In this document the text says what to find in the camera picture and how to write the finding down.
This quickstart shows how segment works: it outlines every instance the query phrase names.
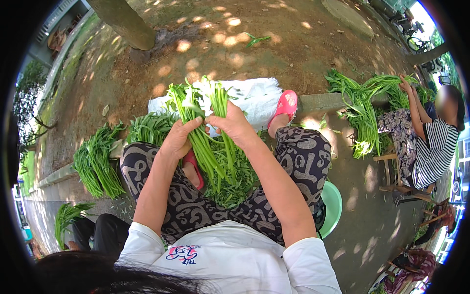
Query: green stool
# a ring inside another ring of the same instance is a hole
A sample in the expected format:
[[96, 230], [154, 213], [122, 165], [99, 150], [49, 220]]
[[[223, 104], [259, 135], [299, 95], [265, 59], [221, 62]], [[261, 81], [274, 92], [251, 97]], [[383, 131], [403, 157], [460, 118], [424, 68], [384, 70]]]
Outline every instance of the green stool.
[[338, 224], [343, 210], [343, 200], [338, 188], [332, 183], [325, 181], [323, 191], [321, 192], [321, 199], [326, 205], [326, 218], [325, 223], [320, 229], [322, 238], [328, 236]]

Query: patterned pants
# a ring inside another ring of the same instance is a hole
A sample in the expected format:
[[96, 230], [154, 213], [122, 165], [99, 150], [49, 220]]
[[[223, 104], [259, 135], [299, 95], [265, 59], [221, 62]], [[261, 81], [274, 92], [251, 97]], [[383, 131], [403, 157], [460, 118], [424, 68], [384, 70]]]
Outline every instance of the patterned pants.
[[411, 123], [410, 110], [400, 108], [384, 113], [377, 118], [379, 133], [387, 132], [392, 135], [393, 145], [400, 164], [400, 177], [403, 183], [412, 187], [408, 179], [416, 161], [416, 132]]
[[[277, 160], [297, 184], [313, 213], [315, 204], [321, 199], [330, 168], [331, 145], [319, 132], [295, 127], [280, 128], [276, 141]], [[149, 143], [134, 142], [123, 151], [121, 171], [136, 200], [158, 149]], [[162, 226], [162, 237], [167, 244], [173, 244], [192, 231], [226, 220], [246, 224], [284, 245], [281, 224], [266, 199], [263, 187], [258, 187], [238, 207], [225, 209], [206, 198], [177, 167]]]

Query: cartoon logo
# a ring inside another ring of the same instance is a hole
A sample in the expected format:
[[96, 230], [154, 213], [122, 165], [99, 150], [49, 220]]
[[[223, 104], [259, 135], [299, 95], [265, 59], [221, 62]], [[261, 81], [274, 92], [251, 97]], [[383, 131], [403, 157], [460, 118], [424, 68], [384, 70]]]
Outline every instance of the cartoon logo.
[[168, 260], [173, 260], [179, 258], [178, 260], [182, 261], [182, 264], [196, 264], [195, 258], [197, 256], [196, 248], [201, 248], [200, 246], [196, 245], [184, 245], [173, 247], [168, 252], [168, 256], [166, 257]]

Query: striped shirt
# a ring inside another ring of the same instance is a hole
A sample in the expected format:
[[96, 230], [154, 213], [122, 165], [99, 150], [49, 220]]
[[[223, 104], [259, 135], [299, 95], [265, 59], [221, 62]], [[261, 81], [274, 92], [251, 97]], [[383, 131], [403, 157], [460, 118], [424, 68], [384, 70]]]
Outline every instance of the striped shirt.
[[443, 119], [423, 124], [424, 136], [417, 138], [413, 184], [421, 189], [437, 181], [449, 168], [455, 153], [459, 132]]

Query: red slipper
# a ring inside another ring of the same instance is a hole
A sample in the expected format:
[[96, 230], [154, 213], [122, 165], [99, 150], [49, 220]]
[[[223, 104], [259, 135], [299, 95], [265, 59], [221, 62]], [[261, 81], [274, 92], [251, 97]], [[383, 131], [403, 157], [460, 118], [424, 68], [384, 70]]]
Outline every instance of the red slipper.
[[294, 114], [297, 111], [297, 94], [295, 94], [292, 90], [285, 90], [281, 97], [279, 98], [279, 102], [277, 103], [276, 113], [274, 114], [273, 119], [276, 115], [287, 113], [289, 115], [289, 122], [292, 121], [294, 118]]
[[196, 174], [199, 178], [199, 186], [197, 186], [196, 189], [201, 190], [204, 187], [204, 180], [199, 172], [199, 168], [197, 167], [196, 155], [192, 149], [189, 149], [189, 152], [183, 157], [183, 166], [186, 162], [191, 163], [196, 169]]

